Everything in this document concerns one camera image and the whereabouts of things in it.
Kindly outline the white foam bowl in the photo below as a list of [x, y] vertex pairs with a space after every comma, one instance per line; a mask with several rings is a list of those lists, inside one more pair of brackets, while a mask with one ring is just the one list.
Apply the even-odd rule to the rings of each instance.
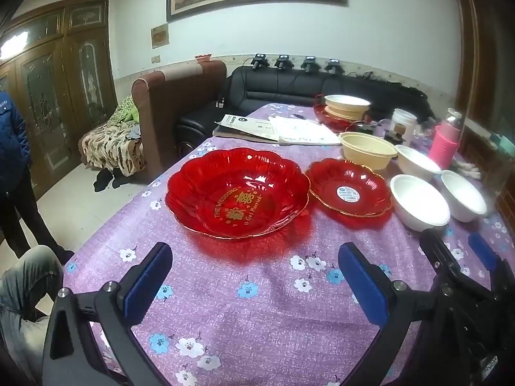
[[441, 193], [423, 179], [398, 174], [389, 183], [395, 213], [416, 232], [442, 229], [450, 222], [450, 208]]
[[456, 172], [444, 170], [441, 182], [441, 194], [456, 220], [468, 223], [486, 215], [487, 205], [482, 194], [467, 179]]
[[397, 162], [401, 171], [429, 182], [442, 170], [438, 164], [423, 153], [406, 145], [397, 145]]

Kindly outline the small red plastic plate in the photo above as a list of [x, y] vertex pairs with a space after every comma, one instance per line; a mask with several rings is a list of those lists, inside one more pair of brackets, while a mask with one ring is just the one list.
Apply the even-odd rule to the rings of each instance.
[[305, 175], [310, 180], [311, 195], [324, 207], [344, 216], [377, 218], [393, 207], [384, 178], [353, 161], [315, 161]]

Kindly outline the beige plastic bowl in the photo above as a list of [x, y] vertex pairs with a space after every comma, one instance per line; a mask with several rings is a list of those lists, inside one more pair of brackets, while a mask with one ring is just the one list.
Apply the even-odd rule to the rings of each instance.
[[339, 134], [342, 155], [346, 160], [366, 166], [373, 171], [385, 169], [397, 156], [395, 146], [384, 139], [366, 133]]

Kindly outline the large red plastic plate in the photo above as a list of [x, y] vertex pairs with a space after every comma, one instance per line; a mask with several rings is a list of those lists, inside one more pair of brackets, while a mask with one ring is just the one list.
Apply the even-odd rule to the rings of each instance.
[[249, 147], [187, 161], [168, 179], [165, 203], [190, 231], [219, 240], [265, 236], [307, 207], [311, 184], [294, 161]]

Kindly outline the red plates under stack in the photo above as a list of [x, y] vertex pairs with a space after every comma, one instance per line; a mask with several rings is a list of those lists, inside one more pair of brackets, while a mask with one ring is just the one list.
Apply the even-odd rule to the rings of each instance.
[[335, 116], [326, 110], [325, 98], [322, 94], [315, 96], [315, 104], [313, 106], [315, 118], [320, 124], [324, 124], [334, 133], [343, 133], [352, 127], [352, 125], [364, 117], [364, 112], [352, 113], [348, 116]]

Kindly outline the seated person in jeans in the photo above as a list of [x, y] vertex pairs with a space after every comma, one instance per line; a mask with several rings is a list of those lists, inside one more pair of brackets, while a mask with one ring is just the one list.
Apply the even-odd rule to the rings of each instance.
[[50, 247], [27, 251], [1, 276], [1, 337], [24, 377], [41, 384], [49, 318], [38, 316], [42, 298], [56, 298], [63, 287], [63, 268]]

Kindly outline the pink knit-sleeved bottle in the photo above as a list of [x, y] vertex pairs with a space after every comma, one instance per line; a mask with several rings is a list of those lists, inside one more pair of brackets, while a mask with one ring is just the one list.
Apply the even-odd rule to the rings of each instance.
[[462, 113], [449, 108], [445, 119], [435, 127], [434, 139], [428, 156], [442, 170], [450, 166], [457, 151], [462, 122]]

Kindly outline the purple floral tablecloth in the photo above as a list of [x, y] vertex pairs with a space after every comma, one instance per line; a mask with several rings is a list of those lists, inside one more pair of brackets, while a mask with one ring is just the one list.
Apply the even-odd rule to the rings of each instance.
[[120, 280], [159, 241], [173, 267], [134, 332], [173, 385], [334, 385], [377, 329], [338, 270], [353, 242], [393, 280], [428, 290], [434, 270], [417, 234], [391, 215], [354, 230], [312, 201], [267, 237], [213, 239], [180, 225], [165, 205], [169, 173], [137, 194], [65, 268], [76, 293]]

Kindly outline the white plastic jar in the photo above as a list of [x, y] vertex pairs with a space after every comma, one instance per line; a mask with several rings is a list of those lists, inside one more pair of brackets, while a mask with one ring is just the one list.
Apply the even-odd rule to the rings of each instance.
[[403, 109], [395, 108], [391, 118], [390, 129], [394, 130], [398, 124], [404, 127], [404, 134], [402, 136], [405, 140], [404, 145], [410, 145], [417, 129], [417, 117]]

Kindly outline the black clothes on floor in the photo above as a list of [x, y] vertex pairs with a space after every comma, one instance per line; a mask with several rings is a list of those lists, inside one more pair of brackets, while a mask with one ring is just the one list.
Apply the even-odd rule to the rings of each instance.
[[98, 172], [96, 180], [93, 183], [93, 190], [96, 193], [104, 191], [109, 184], [112, 184], [112, 187], [117, 189], [128, 184], [130, 181], [131, 177], [125, 176], [120, 168], [114, 168], [113, 170], [104, 168]]

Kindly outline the black leather sofa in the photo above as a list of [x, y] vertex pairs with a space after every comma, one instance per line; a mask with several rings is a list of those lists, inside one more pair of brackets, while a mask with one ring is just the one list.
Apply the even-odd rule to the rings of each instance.
[[428, 96], [414, 87], [390, 82], [367, 71], [362, 75], [308, 74], [301, 70], [236, 68], [226, 78], [217, 98], [184, 113], [175, 126], [178, 153], [183, 157], [212, 135], [225, 114], [247, 116], [269, 103], [311, 107], [326, 95], [346, 94], [371, 103], [368, 115], [374, 121], [390, 118], [400, 108], [419, 123], [435, 119]]

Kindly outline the white paper document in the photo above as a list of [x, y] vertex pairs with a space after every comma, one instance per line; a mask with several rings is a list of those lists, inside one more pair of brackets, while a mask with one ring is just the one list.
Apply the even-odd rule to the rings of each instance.
[[268, 120], [281, 145], [333, 146], [341, 143], [328, 127], [309, 119], [270, 116]]

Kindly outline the black device on sofa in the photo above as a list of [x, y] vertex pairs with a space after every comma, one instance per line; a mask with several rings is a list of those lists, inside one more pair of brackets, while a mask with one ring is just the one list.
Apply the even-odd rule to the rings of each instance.
[[306, 74], [314, 74], [320, 70], [320, 65], [317, 63], [315, 56], [306, 56], [301, 64], [301, 69]]
[[345, 71], [341, 66], [341, 62], [338, 59], [329, 59], [325, 66], [325, 71], [335, 76], [342, 76], [345, 74]]
[[259, 68], [268, 68], [270, 64], [267, 60], [267, 56], [264, 53], [257, 53], [251, 60], [250, 65], [252, 70], [256, 71]]
[[286, 54], [280, 54], [276, 59], [274, 67], [279, 71], [290, 71], [293, 68], [290, 56]]

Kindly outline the wooden wardrobe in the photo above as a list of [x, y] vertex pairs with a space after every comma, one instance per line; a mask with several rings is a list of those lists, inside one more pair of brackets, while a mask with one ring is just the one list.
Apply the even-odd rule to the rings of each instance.
[[62, 0], [21, 15], [1, 37], [1, 88], [26, 123], [41, 197], [80, 163], [80, 138], [114, 112], [108, 0]]

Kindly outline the small wall plaque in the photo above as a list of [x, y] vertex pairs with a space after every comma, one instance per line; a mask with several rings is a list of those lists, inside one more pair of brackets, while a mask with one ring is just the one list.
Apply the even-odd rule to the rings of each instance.
[[156, 26], [151, 31], [151, 45], [153, 49], [160, 48], [169, 44], [168, 24]]

